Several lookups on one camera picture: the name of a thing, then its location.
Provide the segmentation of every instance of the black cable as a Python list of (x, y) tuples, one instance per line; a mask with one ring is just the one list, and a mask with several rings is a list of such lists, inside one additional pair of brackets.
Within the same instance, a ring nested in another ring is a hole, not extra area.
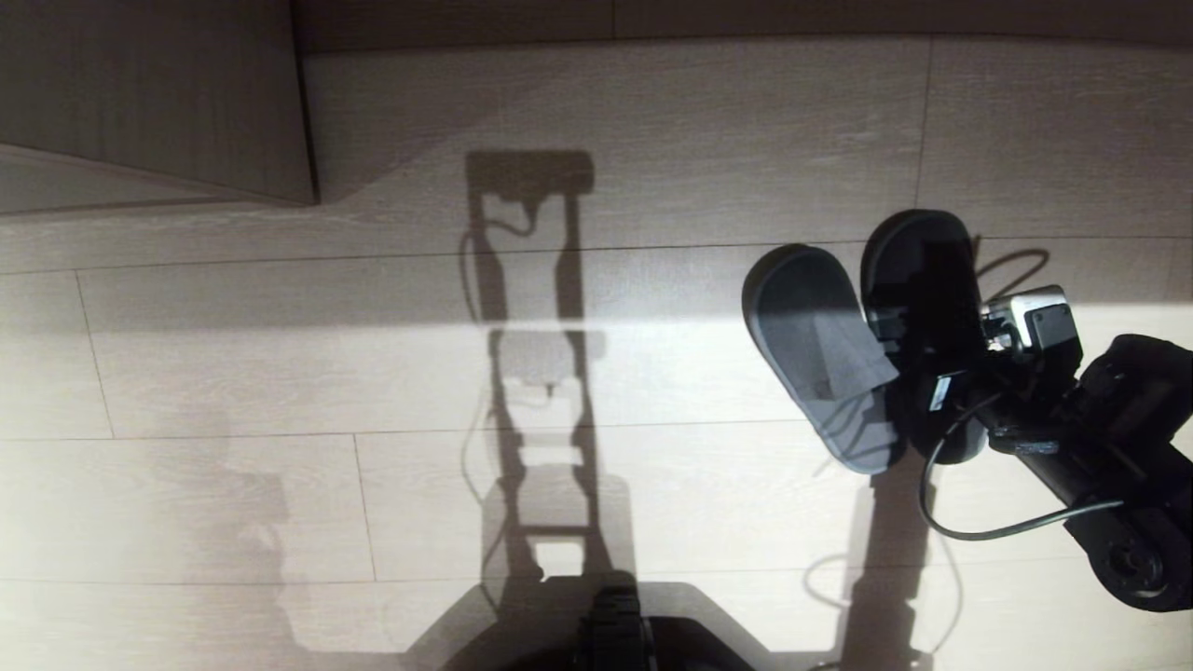
[(1041, 515), (1039, 517), (1028, 519), (1026, 522), (1020, 522), (1019, 524), (1012, 524), (1009, 527), (1003, 527), (1001, 529), (993, 529), (990, 531), (954, 531), (947, 527), (940, 524), (932, 517), (932, 512), (928, 511), (928, 484), (932, 481), (932, 467), (935, 466), (937, 458), (940, 456), (940, 451), (945, 448), (945, 442), (952, 436), (953, 431), (958, 426), (969, 421), (977, 411), (984, 408), (985, 406), (997, 401), (1002, 398), (1002, 392), (991, 394), (984, 400), (973, 404), (965, 412), (957, 415), (957, 419), (948, 426), (945, 435), (940, 437), (937, 442), (937, 447), (933, 448), (932, 455), (928, 461), (923, 462), (923, 474), (920, 476), (920, 515), (923, 516), (923, 521), (928, 523), (928, 527), (935, 529), (939, 534), (948, 536), (950, 538), (956, 538), (958, 541), (993, 541), (995, 538), (1005, 538), (1007, 536), (1014, 536), (1015, 534), (1022, 534), (1024, 531), (1031, 531), (1032, 529), (1039, 529), (1040, 527), (1046, 527), (1053, 522), (1061, 522), (1063, 519), (1069, 519), (1070, 517), (1076, 517), (1078, 515), (1086, 515), (1087, 512), (1094, 512), (1098, 510), (1106, 510), (1108, 507), (1118, 507), (1123, 505), (1119, 499), (1099, 501), (1094, 504), (1067, 507), (1064, 510), (1058, 510), (1049, 515)]

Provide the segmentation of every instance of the wire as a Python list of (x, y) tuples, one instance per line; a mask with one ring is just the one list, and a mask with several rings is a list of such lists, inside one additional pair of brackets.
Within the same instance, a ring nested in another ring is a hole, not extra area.
[(1071, 517), (1077, 517), (1078, 515), (1086, 515), (1088, 512), (1095, 512), (1099, 510), (1106, 510), (1123, 505), (1123, 501), (1120, 499), (1114, 499), (1082, 506), (1073, 506), (1073, 507), (1067, 507), (1064, 510), (1058, 510), (1049, 515), (1041, 515), (1039, 517), (1034, 517), (1026, 522), (1020, 522), (1018, 524), (1012, 524), (1009, 527), (1002, 527), (1001, 529), (993, 529), (990, 531), (954, 531), (937, 522), (932, 517), (932, 512), (928, 511), (928, 484), (932, 481), (932, 467), (935, 466), (937, 458), (940, 456), (940, 451), (945, 449), (945, 442), (948, 439), (950, 436), (952, 436), (953, 431), (956, 431), (957, 427), (960, 426), (962, 424), (969, 421), (969, 419), (973, 417), (973, 414), (976, 414), (979, 410), (989, 406), (990, 404), (997, 401), (1001, 398), (1002, 398), (1002, 392), (991, 394), (987, 396), (984, 400), (973, 404), (963, 413), (957, 415), (957, 419), (953, 420), (953, 423), (948, 426), (948, 430), (945, 431), (945, 435), (941, 436), (940, 441), (937, 442), (937, 447), (933, 448), (932, 455), (928, 457), (928, 461), (923, 462), (923, 474), (920, 476), (920, 515), (923, 517), (923, 521), (928, 523), (928, 527), (932, 527), (933, 529), (937, 530), (937, 533), (944, 536), (948, 536), (950, 538), (956, 538), (958, 541), (993, 541), (995, 538), (1005, 538), (1007, 536), (1014, 536), (1015, 534), (1022, 534), (1024, 531), (1039, 529), (1040, 527), (1046, 527), (1055, 522), (1061, 522), (1064, 519), (1069, 519)]

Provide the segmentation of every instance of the wooden floor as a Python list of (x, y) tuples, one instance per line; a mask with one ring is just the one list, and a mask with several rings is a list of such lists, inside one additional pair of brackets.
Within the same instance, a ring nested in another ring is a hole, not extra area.
[[(509, 561), (509, 511), (592, 506), (651, 612), (760, 666), (1193, 667), (1189, 614), (1119, 604), (1063, 529), (929, 538), (914, 460), (876, 503), (740, 307), (775, 245), (857, 279), (880, 221), (939, 208), (979, 266), (1024, 253), (988, 294), (1046, 260), (1025, 287), (1064, 285), (1087, 361), (1121, 332), (1193, 346), (1193, 54), (802, 38), (305, 70), (323, 205), (0, 218), (0, 669), (439, 669), (490, 624), (456, 659), (492, 667), (570, 640), (592, 586), (574, 542), (531, 538), (552, 580)], [(594, 184), (521, 235), (469, 173), (493, 149), (586, 154)], [(470, 221), (506, 226), (492, 253)], [(1057, 506), (993, 453), (937, 485), (966, 529)]]

